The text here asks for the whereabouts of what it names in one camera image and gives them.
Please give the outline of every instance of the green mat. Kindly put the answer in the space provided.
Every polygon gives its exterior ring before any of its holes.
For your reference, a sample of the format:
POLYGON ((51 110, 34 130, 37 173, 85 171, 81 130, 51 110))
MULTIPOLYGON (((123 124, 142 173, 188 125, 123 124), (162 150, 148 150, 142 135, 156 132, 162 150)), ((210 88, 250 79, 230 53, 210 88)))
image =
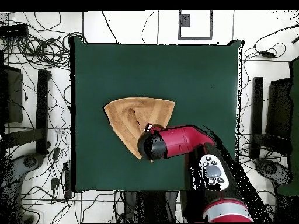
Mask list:
POLYGON ((290 74, 293 85, 290 97, 293 101, 293 118, 291 126, 292 153, 289 166, 293 174, 290 184, 281 185, 277 192, 285 196, 299 196, 299 58, 290 63, 290 74))
POLYGON ((138 160, 113 132, 102 107, 121 98, 175 102, 169 125, 205 125, 234 156, 241 44, 83 44, 76 38, 77 191, 185 189, 183 156, 138 160))

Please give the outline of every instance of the cable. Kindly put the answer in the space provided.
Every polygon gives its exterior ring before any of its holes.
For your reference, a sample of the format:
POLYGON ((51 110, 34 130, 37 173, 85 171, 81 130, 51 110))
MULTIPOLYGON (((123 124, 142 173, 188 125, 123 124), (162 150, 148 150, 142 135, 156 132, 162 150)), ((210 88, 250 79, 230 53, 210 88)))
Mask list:
POLYGON ((71 102, 69 102, 69 101, 67 101, 67 100, 65 99, 65 91, 67 91, 67 89, 68 89, 69 87, 71 87, 71 85, 68 85, 68 86, 64 89, 64 91, 63 91, 63 99, 64 99, 64 101, 67 102, 68 104, 71 104, 71 102))
POLYGON ((81 223, 83 223, 83 221, 84 221, 84 213, 85 213, 85 211, 89 210, 95 204, 95 202, 96 202, 96 200, 97 200, 98 197, 103 196, 103 195, 105 195, 105 196, 111 196, 113 194, 114 193, 111 193, 111 194, 104 194, 104 193, 98 194, 96 196, 95 200, 93 200, 93 203, 89 207, 87 207, 86 209, 83 210, 81 223))
POLYGON ((264 38, 269 37, 269 36, 271 36, 271 35, 273 35, 273 34, 276 34, 276 33, 282 32, 282 31, 285 31, 285 30, 287 30, 287 29, 293 29, 293 28, 296 28, 296 27, 299 27, 299 24, 296 24, 296 25, 294 25, 294 26, 290 26, 290 27, 284 27, 283 29, 279 29, 278 31, 275 31, 274 33, 270 33, 270 34, 268 34, 268 35, 266 35, 266 36, 260 38, 260 39, 254 44, 253 48, 255 49, 255 51, 256 51, 257 53, 262 53, 262 52, 264 52, 264 51, 258 51, 258 50, 256 49, 256 45, 258 44, 258 42, 260 42, 260 41, 263 40, 264 38))
POLYGON ((55 28, 55 27, 57 27, 57 26, 59 26, 61 24, 61 14, 60 14, 60 12, 58 12, 58 14, 59 14, 59 19, 60 19, 59 23, 56 24, 53 27, 48 28, 48 29, 46 29, 43 25, 41 25, 40 22, 37 20, 37 18, 36 18, 36 12, 34 13, 34 17, 35 17, 36 22, 44 29, 43 31, 49 31, 49 30, 51 30, 51 29, 53 29, 53 28, 55 28))
POLYGON ((102 11, 102 15, 103 15, 103 17, 104 17, 104 19, 105 19, 105 22, 106 22, 106 24, 107 24, 107 27, 109 28, 111 34, 113 35, 113 37, 114 37, 114 39, 115 39, 116 44, 118 44, 117 39, 116 39, 114 33, 112 32, 112 30, 111 30, 109 24, 108 24, 108 21, 107 21, 107 19, 106 19, 106 16, 105 16, 105 14, 104 14, 104 11, 102 11))
POLYGON ((144 26, 143 26, 143 30, 142 30, 142 33, 141 33, 141 38, 142 38, 144 44, 145 44, 145 42, 144 42, 144 39, 143 39, 143 32, 144 32, 145 26, 147 25, 147 21, 148 21, 148 19, 152 16, 152 14, 153 14, 154 12, 155 12, 155 11, 152 11, 152 13, 147 17, 147 20, 145 21, 144 26))

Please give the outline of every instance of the folded cloth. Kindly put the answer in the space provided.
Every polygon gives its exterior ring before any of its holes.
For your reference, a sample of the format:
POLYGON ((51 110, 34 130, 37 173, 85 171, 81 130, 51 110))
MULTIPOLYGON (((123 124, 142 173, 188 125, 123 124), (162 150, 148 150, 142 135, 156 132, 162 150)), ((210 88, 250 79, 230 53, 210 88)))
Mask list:
POLYGON ((141 159, 137 142, 148 123, 166 128, 175 103, 146 97, 124 98, 110 102, 104 111, 116 135, 128 150, 141 159))

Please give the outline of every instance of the black cable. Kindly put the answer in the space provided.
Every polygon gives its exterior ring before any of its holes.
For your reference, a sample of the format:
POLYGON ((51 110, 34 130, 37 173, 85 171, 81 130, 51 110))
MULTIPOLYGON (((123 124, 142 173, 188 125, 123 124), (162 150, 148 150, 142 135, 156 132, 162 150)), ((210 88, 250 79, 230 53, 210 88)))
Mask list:
POLYGON ((57 26, 59 26, 60 24, 61 24, 61 14, 60 14, 60 12, 58 12, 58 14, 59 14, 59 23, 58 24, 56 24, 55 26, 53 26, 53 27, 50 27, 50 28, 48 28, 48 29, 46 29, 42 24, 40 24, 40 22, 37 20, 37 18, 36 18, 36 12, 34 13, 34 17, 35 17, 35 20, 36 20, 36 22, 44 29, 43 31, 49 31, 49 30, 51 30, 51 29, 53 29, 53 28, 55 28, 55 27, 57 27, 57 26))
POLYGON ((68 86, 64 89, 64 91, 63 91, 63 99, 64 99, 68 104, 71 104, 71 102, 67 101, 66 98, 65 98, 65 92, 67 91, 67 89, 68 89, 69 87, 71 87, 71 85, 68 85, 68 86))
POLYGON ((264 38, 269 37, 269 36, 271 36, 271 35, 273 35, 273 34, 276 34, 276 33, 282 32, 282 31, 285 31, 285 30, 287 30, 287 29, 293 29, 293 28, 296 28, 296 27, 299 27, 299 24, 296 24, 296 25, 294 25, 294 26, 290 26, 290 27, 284 27, 283 29, 279 29, 278 31, 275 31, 274 33, 270 33, 270 34, 268 34, 268 35, 266 35, 266 36, 260 38, 260 39, 254 44, 253 48, 255 49, 255 51, 256 51, 257 53, 262 53, 263 51, 258 51, 258 50, 256 49, 256 45, 258 44, 258 42, 260 42, 260 41, 263 40, 264 38))
POLYGON ((102 15, 103 15, 103 17, 104 17, 104 19, 105 19, 105 22, 106 22, 106 24, 107 24, 107 27, 109 28, 111 34, 113 35, 113 37, 114 37, 114 39, 115 39, 116 44, 118 44, 118 43, 117 43, 117 39, 116 39, 114 33, 112 32, 112 30, 111 30, 109 24, 108 24, 108 21, 107 21, 107 18, 106 18, 106 16, 105 16, 105 14, 104 14, 104 11, 102 11, 102 15))
POLYGON ((97 200, 98 197, 100 197, 100 196, 104 196, 104 195, 105 195, 105 196, 111 196, 111 195, 113 195, 113 193, 111 193, 111 194, 105 194, 105 193, 98 194, 98 195, 96 196, 95 200, 93 200, 92 204, 91 204, 89 207, 87 207, 86 209, 83 210, 83 212, 82 212, 82 221, 81 221, 81 223, 83 223, 83 221, 84 221, 84 213, 85 213, 85 211, 89 210, 89 209, 95 204, 95 202, 96 202, 96 200, 97 200))
POLYGON ((59 213, 53 218, 51 224, 54 224, 54 223, 56 223, 57 221, 59 222, 59 221, 61 220, 61 218, 67 214, 67 212, 68 212, 69 209, 71 208, 72 204, 73 204, 73 202, 71 203, 71 205, 67 205, 67 206, 63 207, 63 209, 60 210, 59 213), (66 211, 66 213, 65 213, 64 215, 62 215, 59 219, 55 220, 56 217, 57 217, 60 213, 62 213, 66 208, 68 208, 68 210, 66 211))
POLYGON ((143 30, 142 30, 142 33, 141 33, 141 38, 142 38, 144 44, 145 44, 145 41, 144 41, 144 39, 143 39, 143 32, 144 32, 145 26, 147 25, 147 21, 148 21, 148 19, 149 19, 154 13, 155 13, 155 11, 152 11, 152 13, 147 17, 147 20, 145 21, 144 26, 143 26, 143 30))

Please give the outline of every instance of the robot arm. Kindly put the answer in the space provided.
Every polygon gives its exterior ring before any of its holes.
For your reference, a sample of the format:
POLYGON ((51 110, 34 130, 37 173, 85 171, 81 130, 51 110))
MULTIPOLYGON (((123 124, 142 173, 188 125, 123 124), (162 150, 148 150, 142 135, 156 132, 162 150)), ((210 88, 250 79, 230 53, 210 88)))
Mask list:
MULTIPOLYGON (((198 219, 205 222, 271 221, 256 191, 255 196, 259 202, 256 202, 254 197, 248 199, 248 190, 243 190, 241 195, 231 173, 234 161, 225 160, 225 155, 217 146, 215 138, 211 138, 207 132, 193 125, 163 129, 159 125, 148 124, 138 140, 138 151, 149 160, 167 159, 177 155, 188 157, 187 165, 192 187, 186 193, 189 202, 197 202, 197 209, 191 214, 195 214, 195 211, 200 212, 201 218, 198 219), (262 217, 255 214, 255 209, 248 210, 244 198, 247 198, 247 202, 251 201, 264 207, 259 209, 262 217)), ((246 174, 245 177, 247 181, 240 184, 245 184, 242 188, 248 187, 250 190, 252 184, 246 174)))

